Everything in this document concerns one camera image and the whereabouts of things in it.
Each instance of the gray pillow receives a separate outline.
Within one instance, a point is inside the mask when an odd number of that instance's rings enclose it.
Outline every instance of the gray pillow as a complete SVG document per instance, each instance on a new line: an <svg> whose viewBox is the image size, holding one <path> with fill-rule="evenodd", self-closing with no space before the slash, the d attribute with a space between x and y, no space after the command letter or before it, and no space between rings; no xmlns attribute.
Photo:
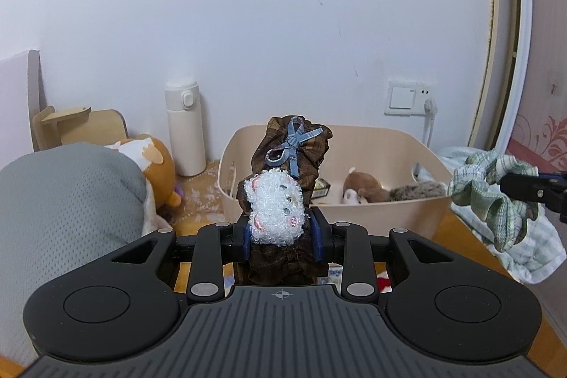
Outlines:
<svg viewBox="0 0 567 378"><path fill-rule="evenodd" d="M0 355L29 365L33 291L142 235L146 180L128 157L79 143L0 171Z"/></svg>

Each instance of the light switch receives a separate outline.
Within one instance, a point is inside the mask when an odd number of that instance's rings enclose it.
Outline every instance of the light switch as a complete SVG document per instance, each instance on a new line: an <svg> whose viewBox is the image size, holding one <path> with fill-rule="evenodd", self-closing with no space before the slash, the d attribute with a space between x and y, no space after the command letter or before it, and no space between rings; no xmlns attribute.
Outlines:
<svg viewBox="0 0 567 378"><path fill-rule="evenodd" d="M393 87L390 98L391 109L412 109L415 90L407 87Z"/></svg>

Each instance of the brown plush toy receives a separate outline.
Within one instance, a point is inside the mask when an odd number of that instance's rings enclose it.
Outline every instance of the brown plush toy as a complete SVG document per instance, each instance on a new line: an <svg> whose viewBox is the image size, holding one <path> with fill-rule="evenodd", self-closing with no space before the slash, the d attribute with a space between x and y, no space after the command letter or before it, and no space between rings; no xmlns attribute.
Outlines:
<svg viewBox="0 0 567 378"><path fill-rule="evenodd" d="M159 228L171 228L156 211L163 205L176 207L181 197L175 192L175 165L165 145L149 135L120 140L107 148L132 159L146 177L144 201L144 230L148 234Z"/></svg>
<svg viewBox="0 0 567 378"><path fill-rule="evenodd" d="M347 189L352 189L360 197L364 197L368 202L388 202L389 191L382 188L380 182L369 173L355 171L352 167L349 170L347 179L342 188L342 194L345 194Z"/></svg>

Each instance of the white plush bear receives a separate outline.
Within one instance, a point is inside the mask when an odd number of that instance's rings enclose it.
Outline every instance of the white plush bear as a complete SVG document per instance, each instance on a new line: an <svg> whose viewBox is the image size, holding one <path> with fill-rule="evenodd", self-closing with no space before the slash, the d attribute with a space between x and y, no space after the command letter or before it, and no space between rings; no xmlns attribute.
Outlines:
<svg viewBox="0 0 567 378"><path fill-rule="evenodd" d="M264 170L245 181L252 206L250 231L256 244L291 245L303 233L305 211L297 181L285 170Z"/></svg>

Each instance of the gray fur toy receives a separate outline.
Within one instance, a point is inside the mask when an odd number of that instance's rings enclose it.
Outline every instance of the gray fur toy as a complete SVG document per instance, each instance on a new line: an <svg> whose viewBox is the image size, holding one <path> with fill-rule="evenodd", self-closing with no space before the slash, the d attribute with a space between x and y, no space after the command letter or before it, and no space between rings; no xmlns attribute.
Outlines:
<svg viewBox="0 0 567 378"><path fill-rule="evenodd" d="M412 201L447 195L447 186L438 181L424 181L414 185L394 188L390 191L391 201Z"/></svg>

